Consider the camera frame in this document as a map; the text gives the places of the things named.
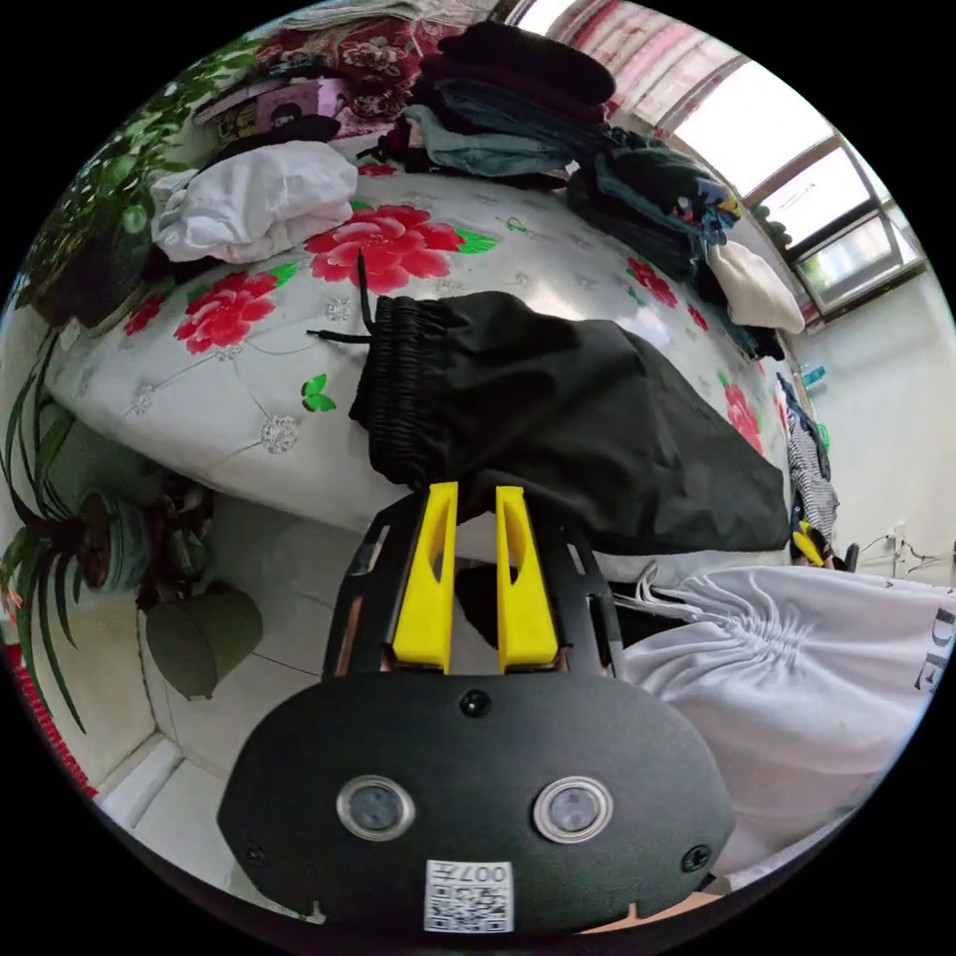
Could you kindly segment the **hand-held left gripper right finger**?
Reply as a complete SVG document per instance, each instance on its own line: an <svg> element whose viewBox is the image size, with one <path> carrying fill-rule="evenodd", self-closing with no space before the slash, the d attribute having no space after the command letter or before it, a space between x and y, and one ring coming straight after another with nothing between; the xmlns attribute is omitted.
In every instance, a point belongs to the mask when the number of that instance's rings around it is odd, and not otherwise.
<svg viewBox="0 0 956 956"><path fill-rule="evenodd" d="M558 636L524 490L500 486L495 500L499 669L549 669Z"/></svg>

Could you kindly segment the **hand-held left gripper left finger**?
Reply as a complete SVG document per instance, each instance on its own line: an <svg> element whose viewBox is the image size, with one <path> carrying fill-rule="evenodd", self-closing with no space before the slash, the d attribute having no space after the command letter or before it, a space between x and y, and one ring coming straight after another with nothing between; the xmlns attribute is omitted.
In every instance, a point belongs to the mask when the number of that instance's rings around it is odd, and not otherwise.
<svg viewBox="0 0 956 956"><path fill-rule="evenodd" d="M457 503L458 485L443 482L429 487L418 509L392 639L400 666L449 671Z"/></svg>

